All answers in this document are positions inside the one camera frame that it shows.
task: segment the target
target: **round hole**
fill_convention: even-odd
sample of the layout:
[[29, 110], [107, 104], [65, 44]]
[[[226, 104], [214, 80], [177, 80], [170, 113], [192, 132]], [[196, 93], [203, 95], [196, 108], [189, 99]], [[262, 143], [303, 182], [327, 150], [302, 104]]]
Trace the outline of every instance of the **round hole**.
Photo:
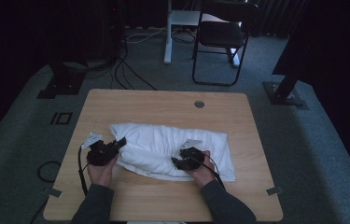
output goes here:
[[203, 108], [204, 107], [204, 102], [203, 101], [195, 101], [194, 105], [197, 108]]

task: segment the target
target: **white desk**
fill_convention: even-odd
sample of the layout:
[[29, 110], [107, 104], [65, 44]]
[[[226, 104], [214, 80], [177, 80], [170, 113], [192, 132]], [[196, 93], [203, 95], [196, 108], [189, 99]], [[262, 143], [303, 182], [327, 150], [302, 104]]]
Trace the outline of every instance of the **white desk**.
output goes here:
[[[168, 0], [168, 32], [166, 36], [166, 48], [163, 62], [170, 64], [172, 60], [172, 25], [198, 25], [200, 11], [172, 10], [172, 0]], [[238, 55], [233, 57], [233, 65], [239, 66]]]

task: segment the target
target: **black controller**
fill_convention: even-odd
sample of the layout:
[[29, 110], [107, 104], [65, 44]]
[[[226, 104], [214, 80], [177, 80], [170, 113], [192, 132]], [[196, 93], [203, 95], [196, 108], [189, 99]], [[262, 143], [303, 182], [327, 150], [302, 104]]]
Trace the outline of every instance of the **black controller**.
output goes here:
[[196, 170], [204, 161], [204, 154], [195, 147], [180, 149], [180, 157], [183, 160], [172, 157], [172, 162], [179, 170]]
[[119, 141], [114, 140], [107, 145], [102, 140], [99, 140], [90, 146], [91, 151], [87, 155], [88, 163], [95, 166], [106, 165], [119, 153], [119, 149], [125, 145], [125, 137]]

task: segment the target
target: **gray sleeve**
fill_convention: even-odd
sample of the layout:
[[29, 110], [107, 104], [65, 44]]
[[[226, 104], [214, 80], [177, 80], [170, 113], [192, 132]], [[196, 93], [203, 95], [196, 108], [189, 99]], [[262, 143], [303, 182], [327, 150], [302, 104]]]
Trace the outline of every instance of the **gray sleeve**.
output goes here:
[[114, 190], [92, 184], [70, 223], [108, 223]]
[[201, 189], [215, 224], [256, 223], [256, 216], [239, 199], [230, 195], [216, 180]]

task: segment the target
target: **tripod base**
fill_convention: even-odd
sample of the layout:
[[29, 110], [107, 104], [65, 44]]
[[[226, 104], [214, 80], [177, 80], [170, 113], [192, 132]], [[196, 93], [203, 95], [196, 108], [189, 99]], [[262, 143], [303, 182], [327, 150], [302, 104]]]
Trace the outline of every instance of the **tripod base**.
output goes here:
[[55, 75], [49, 81], [46, 89], [41, 91], [37, 99], [54, 99], [56, 95], [77, 95], [84, 81], [85, 73], [68, 72], [66, 81], [58, 81]]
[[262, 82], [268, 97], [270, 98], [271, 104], [273, 105], [294, 105], [299, 110], [309, 110], [308, 105], [297, 94], [297, 91], [293, 89], [287, 97], [279, 97], [276, 91], [281, 83], [278, 82]]

